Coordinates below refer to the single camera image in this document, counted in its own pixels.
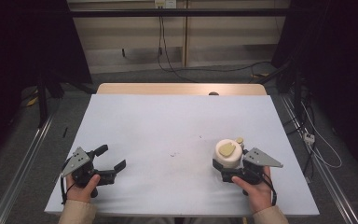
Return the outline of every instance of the electrical outlet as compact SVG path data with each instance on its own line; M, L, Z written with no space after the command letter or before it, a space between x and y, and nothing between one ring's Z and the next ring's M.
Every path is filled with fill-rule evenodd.
M304 133L303 139L304 139L304 142L312 145L315 142L315 135L310 134L310 133Z
M155 0L156 8L165 8L165 0Z
M176 0L166 0L165 8L176 8Z

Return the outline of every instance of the black curtain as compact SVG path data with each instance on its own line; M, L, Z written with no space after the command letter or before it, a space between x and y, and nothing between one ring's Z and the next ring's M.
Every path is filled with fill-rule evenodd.
M358 160L358 1L322 1L327 7L299 71L333 127ZM300 4L292 1L292 6ZM305 23L289 20L273 62L280 66Z
M61 77L91 83L73 19L25 9L69 10L65 0L0 0L0 142L20 105L21 91L37 85L38 74L50 88Z

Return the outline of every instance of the metal rail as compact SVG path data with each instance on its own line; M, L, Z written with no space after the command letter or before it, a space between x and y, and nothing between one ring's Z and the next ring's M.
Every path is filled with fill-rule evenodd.
M300 126L298 120L296 119L296 114L293 111L293 103L290 99L286 99L285 97L281 96L283 105L286 107L286 110L293 120L296 128ZM307 151L310 153L311 148L310 146L307 146ZM318 148L315 148L315 153L318 154L319 157L322 157L320 154ZM345 223L347 224L358 224L358 217L356 216L356 213L354 212L353 207L351 206L351 202L345 195L342 188L339 186L338 182L334 178L333 174L331 173L330 169L325 165L322 161L318 160L314 154L312 154L312 159L314 161L314 164L316 168L318 169L319 173L321 174L322 180L324 181L325 185L327 186L327 189L329 190L334 202L336 203L337 209L341 213L342 217L345 220Z
M34 164L34 159L36 158L37 152L39 151L39 148L41 147L43 140L48 133L53 116L58 110L59 105L60 100L57 100L57 104L53 106L53 109L51 110L51 113L44 125L37 129L33 142L29 146L27 153L22 159L19 169L11 180L4 196L0 201L0 224L4 224L6 222L14 202L16 202L16 199L19 196L22 184L24 183L25 178L27 177L32 165Z
M311 16L315 13L311 8L163 8L163 9L72 9L35 10L20 9L20 14L49 17L280 17Z

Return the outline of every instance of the robotic hand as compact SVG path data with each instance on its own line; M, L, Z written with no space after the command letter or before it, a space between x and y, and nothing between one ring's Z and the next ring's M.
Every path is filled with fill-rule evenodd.
M62 203L66 202L66 193L63 189L63 178L71 173L72 178L75 180L75 184L80 188L86 187L94 175L99 175L101 177L98 186L111 185L115 183L117 173L126 167L125 160L116 165L113 170L107 171L96 170L93 165L95 156L99 157L107 150L107 145L103 145L86 153L83 148L78 147L73 156L65 162L61 173ZM98 190L94 189L91 193L91 198L95 198L97 195Z

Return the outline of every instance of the human hand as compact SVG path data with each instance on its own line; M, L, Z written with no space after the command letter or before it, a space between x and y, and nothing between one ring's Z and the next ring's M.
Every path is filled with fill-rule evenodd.
M75 185L75 180L72 178L72 174L66 177L66 197L68 200L80 201L83 203L89 203L91 201L91 193L97 187L101 177L94 175L85 188L80 188Z
M270 177L270 170L268 166L264 167L264 174ZM237 176L233 176L231 180L248 192L249 204L253 213L260 212L261 210L272 206L271 188L266 183L261 182L258 185L251 185Z

